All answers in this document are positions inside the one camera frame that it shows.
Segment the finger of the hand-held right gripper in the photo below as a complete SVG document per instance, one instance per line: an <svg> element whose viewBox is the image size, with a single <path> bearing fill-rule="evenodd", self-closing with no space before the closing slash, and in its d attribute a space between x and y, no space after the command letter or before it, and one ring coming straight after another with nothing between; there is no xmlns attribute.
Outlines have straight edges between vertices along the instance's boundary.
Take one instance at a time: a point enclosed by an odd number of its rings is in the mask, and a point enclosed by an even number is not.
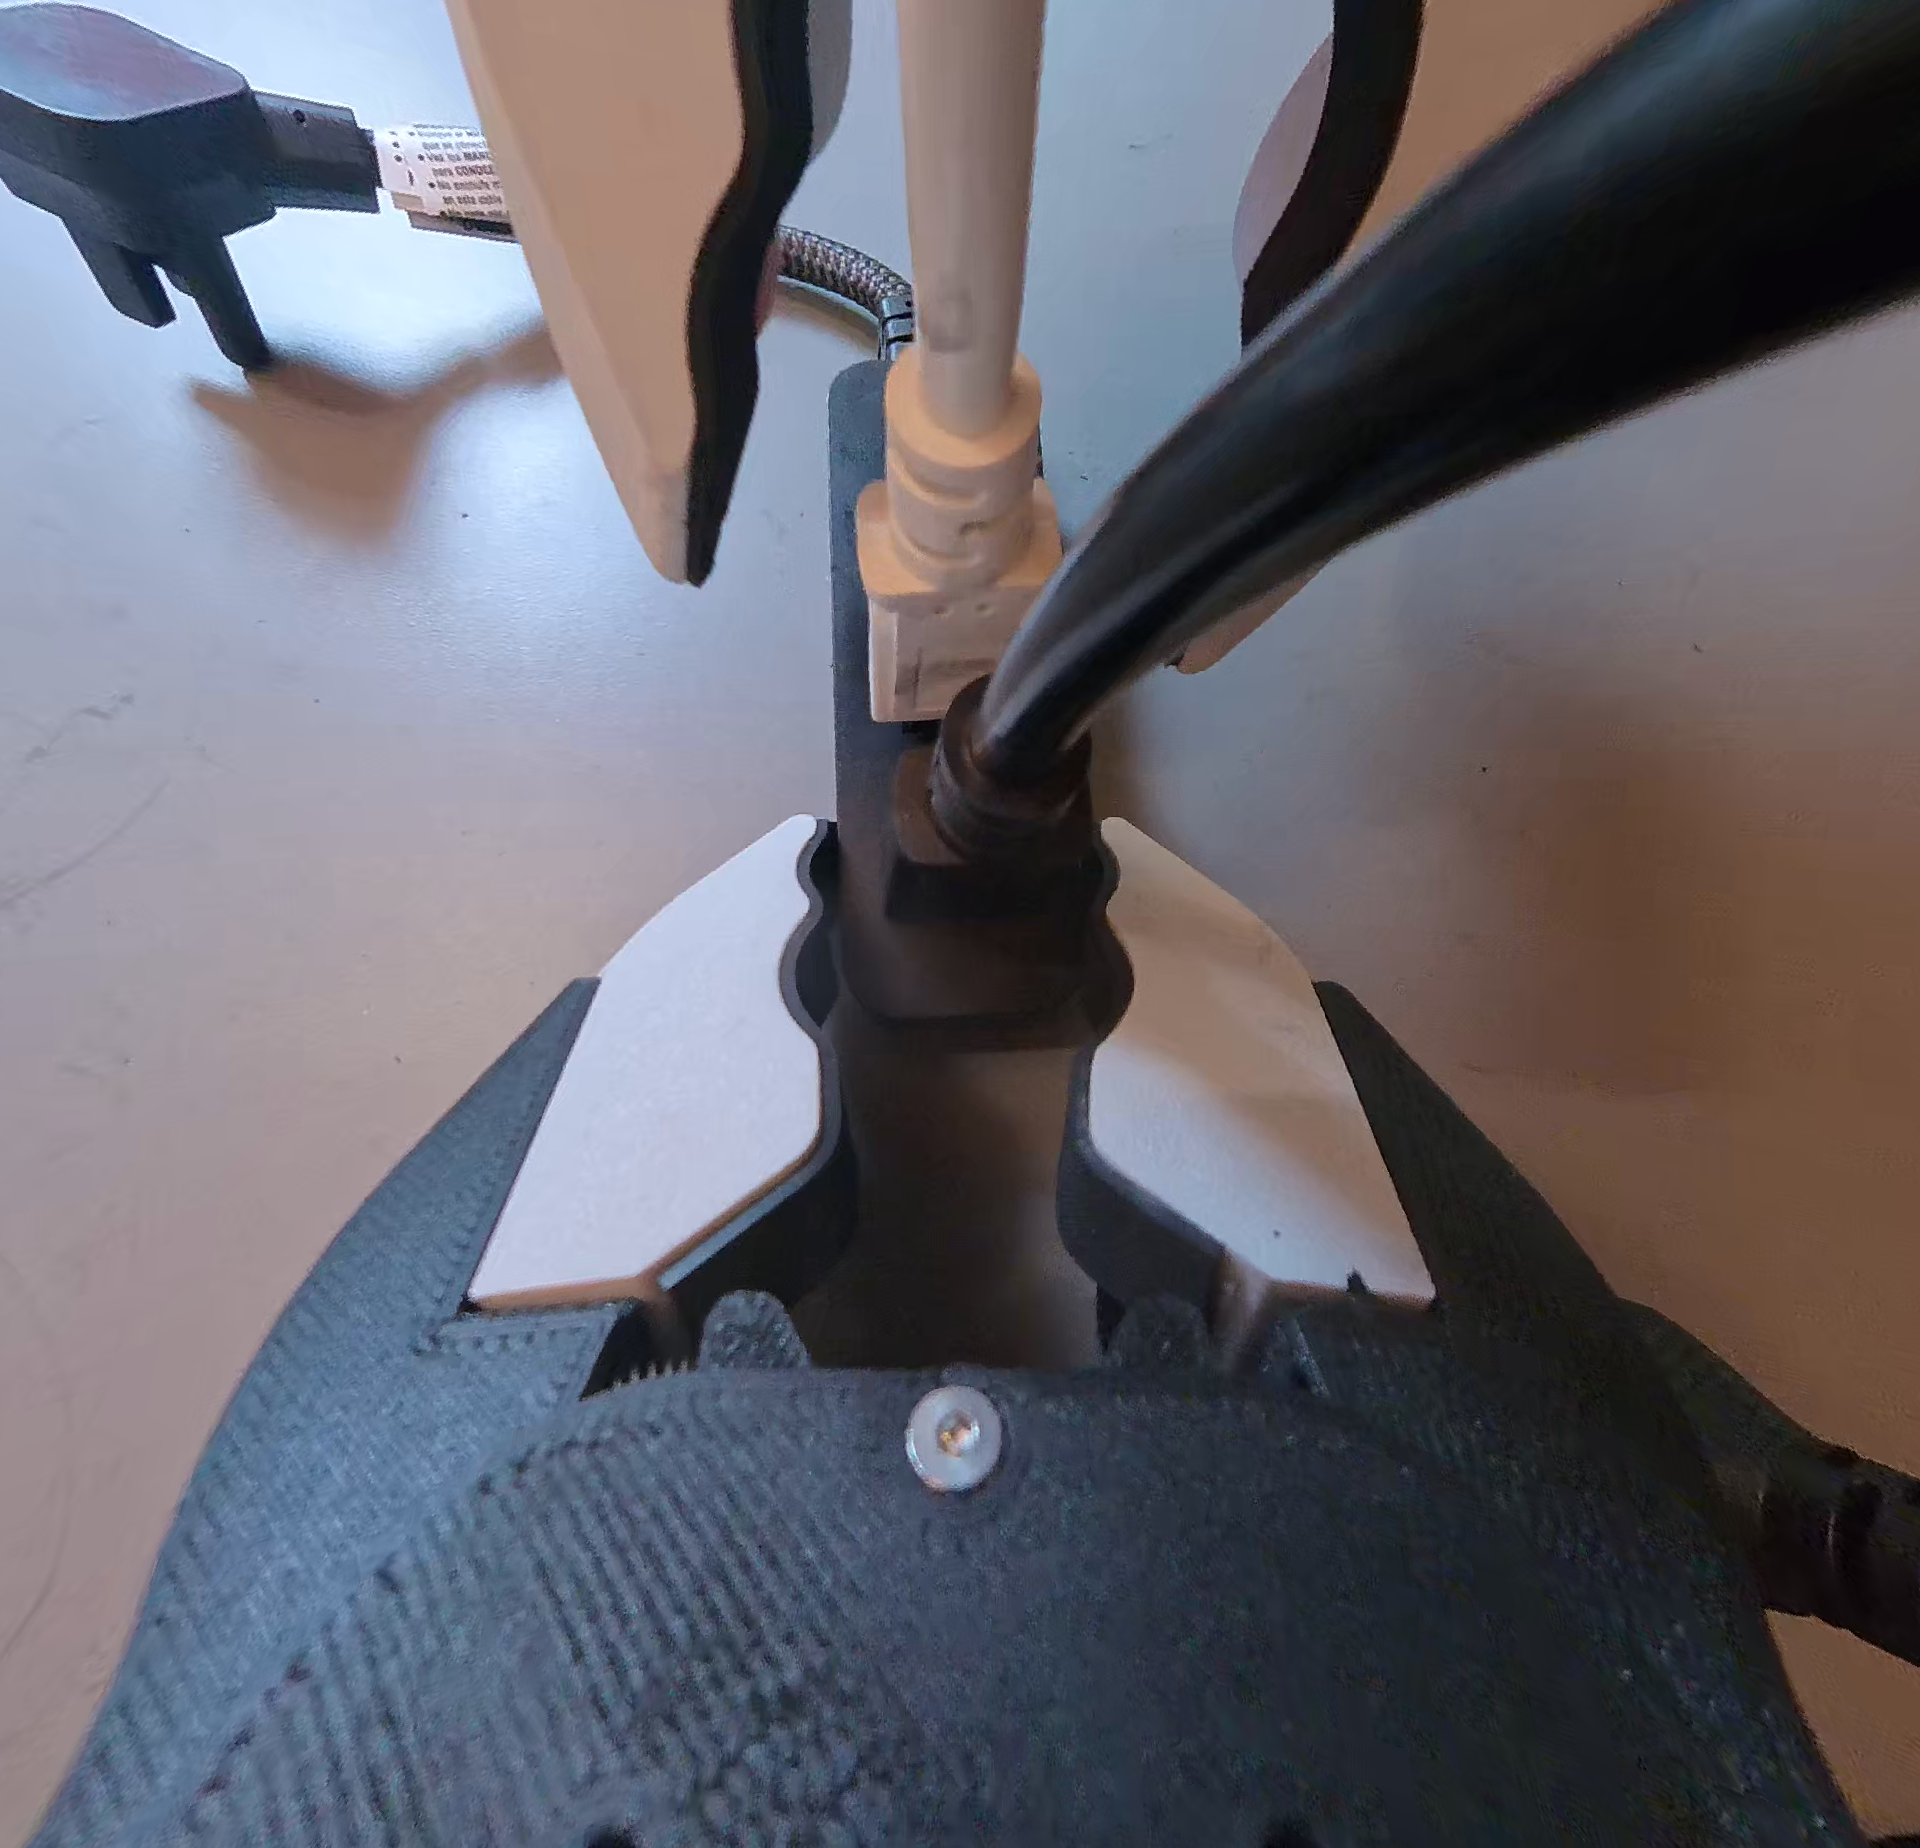
<svg viewBox="0 0 1920 1848"><path fill-rule="evenodd" d="M1344 544L1430 505L1415 246L1387 244L1329 280L1400 147L1424 0L1336 0L1329 26L1313 124L1291 83L1249 157L1249 175L1291 157L1291 188L1245 266L1245 361L1168 436L1168 663L1185 674L1245 645Z"/></svg>
<svg viewBox="0 0 1920 1848"><path fill-rule="evenodd" d="M548 330L661 582L728 521L854 0L446 0Z"/></svg>

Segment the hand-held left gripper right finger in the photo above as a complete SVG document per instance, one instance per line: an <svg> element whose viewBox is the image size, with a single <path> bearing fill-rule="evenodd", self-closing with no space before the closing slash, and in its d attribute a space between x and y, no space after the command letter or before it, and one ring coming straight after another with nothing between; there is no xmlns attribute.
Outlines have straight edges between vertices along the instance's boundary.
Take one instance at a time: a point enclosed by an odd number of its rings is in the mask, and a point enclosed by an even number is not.
<svg viewBox="0 0 1920 1848"><path fill-rule="evenodd" d="M1104 825L1121 1025L1073 1061L1062 1250L1113 1295L1430 1301L1430 1269L1307 962L1231 883Z"/></svg>

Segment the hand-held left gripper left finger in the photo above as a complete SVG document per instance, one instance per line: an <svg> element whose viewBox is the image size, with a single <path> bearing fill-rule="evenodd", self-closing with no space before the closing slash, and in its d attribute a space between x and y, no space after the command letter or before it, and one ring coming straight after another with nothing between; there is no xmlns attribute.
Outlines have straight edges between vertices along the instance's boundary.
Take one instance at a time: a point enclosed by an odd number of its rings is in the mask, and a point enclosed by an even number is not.
<svg viewBox="0 0 1920 1848"><path fill-rule="evenodd" d="M612 945L463 1301L803 1295L848 1250L832 862L787 818Z"/></svg>

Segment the black power strip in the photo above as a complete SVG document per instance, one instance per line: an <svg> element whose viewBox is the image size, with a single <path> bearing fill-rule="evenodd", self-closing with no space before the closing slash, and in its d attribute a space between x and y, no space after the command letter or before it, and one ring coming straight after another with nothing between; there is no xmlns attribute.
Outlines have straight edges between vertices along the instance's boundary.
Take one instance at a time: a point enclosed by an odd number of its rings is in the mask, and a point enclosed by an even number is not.
<svg viewBox="0 0 1920 1848"><path fill-rule="evenodd" d="M368 135L352 107L259 94L230 59L60 0L0 8L0 161L127 317L175 327L188 292L241 376L271 347L227 244L280 207L400 199L431 232L511 244L481 135ZM1013 853L962 869L928 818L960 730L868 719L854 487L875 480L875 386L921 330L911 280L803 227L774 227L774 280L875 327L875 355L832 384L832 962L875 1025L1090 1048L1139 997L1104 925L1121 869L1093 847L1090 742L1062 763L1054 853L1019 881Z"/></svg>

